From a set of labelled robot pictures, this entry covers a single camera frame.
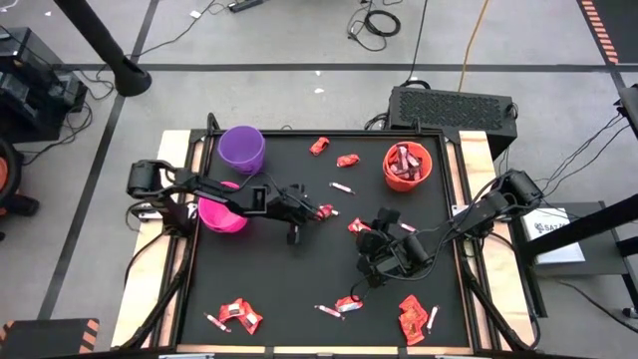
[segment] table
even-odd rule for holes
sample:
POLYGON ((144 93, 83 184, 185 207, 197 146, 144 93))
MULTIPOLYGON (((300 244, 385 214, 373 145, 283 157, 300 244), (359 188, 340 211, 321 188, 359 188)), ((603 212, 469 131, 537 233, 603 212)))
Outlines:
MULTIPOLYGON (((164 132, 159 147, 158 159, 168 161, 174 166, 183 167, 188 154, 188 144, 191 140, 191 131, 166 131, 164 132)), ((201 142, 194 144, 194 152, 190 159, 192 170, 197 171, 200 165, 201 154, 204 151, 201 142)), ((448 160, 452 174, 452 182, 457 203, 464 203, 467 195, 474 195, 495 174, 487 139, 483 132, 461 132, 461 145, 455 147, 447 144, 448 160), (464 196, 464 188, 469 192, 464 196)), ((149 240, 155 237, 161 230, 159 220, 143 223, 138 237, 136 250, 139 250, 149 240)), ((509 238, 506 224, 496 223, 494 231, 509 238)), ((184 249, 184 240, 180 240, 171 253, 173 272, 178 268, 181 254, 184 249)), ((163 237, 153 247, 142 255, 131 270, 129 282, 125 288, 120 315, 113 338, 113 346, 124 343, 136 331, 140 323, 144 321, 150 309, 158 300, 162 282, 162 274, 166 266, 166 258, 169 250, 169 238, 163 237)), ((500 310, 509 325, 518 333, 526 343, 533 341, 533 332, 529 322, 527 304, 518 273, 516 259, 502 243, 488 239, 485 242, 484 268, 489 286, 489 292, 496 307, 500 310)), ((168 345, 170 333, 173 330, 173 317, 175 315, 175 302, 173 298, 166 309, 158 329, 158 344, 168 345)), ((478 323, 478 342, 481 348, 490 348, 489 326, 485 321, 485 315, 479 303, 474 299, 474 308, 478 323)), ((500 345, 506 349, 506 344, 501 338, 500 345)), ((409 347, 407 353, 414 355, 423 354, 470 354, 478 343, 471 344, 471 348, 460 347, 409 347)), ((214 352, 214 353, 265 353, 263 346, 236 346, 236 345, 178 345, 179 352, 214 352)), ((385 354, 397 355, 398 347, 389 346, 339 346, 339 347, 274 347, 274 354, 385 354)))

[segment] gray floor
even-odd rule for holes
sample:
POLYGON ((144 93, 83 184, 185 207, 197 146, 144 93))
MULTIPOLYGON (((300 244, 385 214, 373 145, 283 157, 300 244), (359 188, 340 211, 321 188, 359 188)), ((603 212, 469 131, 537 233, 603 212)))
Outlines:
MULTIPOLYGON (((93 0, 91 4, 130 52, 147 12, 145 0, 93 0)), ((145 49, 176 36, 201 10, 204 0, 160 0, 145 49)), ((346 39, 346 21, 356 1, 271 0, 244 13, 203 18, 179 42, 142 57, 144 64, 400 63, 414 54, 421 2, 394 6, 402 21, 388 49, 369 53, 346 39)), ((419 63, 459 64, 480 8, 479 0, 431 0, 419 63)), ((22 0, 0 13, 3 26, 29 26, 66 62, 98 64, 99 58, 50 1, 22 0)), ((374 38, 363 41, 377 45, 374 38)), ((601 65, 596 44, 575 0, 492 0, 473 47, 472 64, 601 65)), ((224 127, 262 129, 360 129, 385 111, 392 86, 406 72, 154 72, 154 84, 126 99, 104 167, 80 232, 54 318, 98 317, 99 349, 111 342, 123 291, 123 276, 136 235, 124 226, 124 193, 131 162, 153 159, 164 130, 202 128, 208 112, 224 127)), ((418 72, 433 88, 455 90, 458 72, 418 72)), ((638 74, 624 73, 630 85, 638 74)), ((105 89, 92 88, 98 94, 105 89)), ((518 140, 509 165, 534 178, 549 175, 614 116, 617 99, 606 73, 471 72, 468 92, 509 95, 520 108, 518 140)), ((94 124, 71 145, 51 150, 25 168, 24 192, 42 208, 33 218, 2 218, 0 229, 0 322, 37 317, 51 275, 93 162, 115 95, 90 102, 94 124)), ((81 121, 79 116, 72 121, 81 121)), ((615 131, 608 131, 574 164, 583 164, 615 131)), ((38 148, 42 144, 30 145, 38 148)), ((589 168, 564 182, 555 201, 605 200, 633 194, 638 151, 630 131, 622 133, 589 168)), ((621 237, 637 227, 620 229, 621 237)), ((577 283, 610 308, 629 304, 622 281, 584 278, 577 283)), ((542 283, 549 317, 541 319, 540 348, 565 355, 634 358, 634 334, 614 323, 568 288, 542 283)))

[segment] bucket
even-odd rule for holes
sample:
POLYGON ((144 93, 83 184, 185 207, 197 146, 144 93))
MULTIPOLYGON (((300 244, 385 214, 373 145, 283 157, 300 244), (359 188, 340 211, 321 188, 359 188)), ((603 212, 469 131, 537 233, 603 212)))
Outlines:
MULTIPOLYGON (((231 188, 239 188, 239 185, 229 181, 223 181, 222 184, 231 188)), ((220 233, 238 232, 248 223, 248 218, 231 212, 221 203, 203 197, 200 197, 197 202, 197 211, 201 221, 208 228, 220 233)))
POLYGON ((395 191, 409 191, 426 180, 432 171, 432 157, 423 146, 413 142, 400 142, 390 147, 386 156, 383 158, 383 173, 386 177, 386 183, 395 191), (397 146, 407 146, 412 156, 421 161, 421 178, 417 180, 400 179, 390 171, 390 164, 397 160, 397 146))
POLYGON ((266 141, 259 130, 250 126, 237 126, 221 136, 217 152, 222 160, 239 173, 255 175, 263 166, 266 141))

